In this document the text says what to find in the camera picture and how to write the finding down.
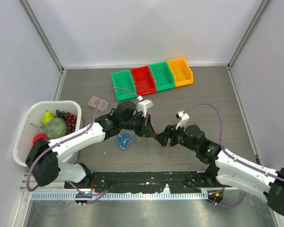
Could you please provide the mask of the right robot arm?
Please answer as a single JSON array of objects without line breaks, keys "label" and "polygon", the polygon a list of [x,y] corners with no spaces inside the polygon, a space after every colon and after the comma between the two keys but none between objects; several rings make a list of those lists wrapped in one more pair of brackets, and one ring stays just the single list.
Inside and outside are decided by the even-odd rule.
[{"label": "right robot arm", "polygon": [[284,216],[284,168],[271,169],[235,155],[206,138],[197,125],[177,128],[168,125],[156,136],[162,146],[181,145],[196,153],[208,165],[205,183],[231,186],[252,194],[267,203],[269,208]]}]

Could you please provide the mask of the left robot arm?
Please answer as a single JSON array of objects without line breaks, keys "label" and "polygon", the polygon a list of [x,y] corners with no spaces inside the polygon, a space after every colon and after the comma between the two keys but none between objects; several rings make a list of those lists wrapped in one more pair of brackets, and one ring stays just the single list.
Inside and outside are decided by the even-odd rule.
[{"label": "left robot arm", "polygon": [[40,187],[62,180],[72,181],[82,189],[88,188],[91,184],[88,168],[84,164],[70,164],[64,160],[89,145],[118,135],[121,130],[133,131],[138,137],[156,137],[151,116],[147,113],[152,106],[151,100],[137,104],[123,101],[110,113],[99,116],[78,131],[49,141],[38,139],[26,158],[28,178],[33,177]]}]

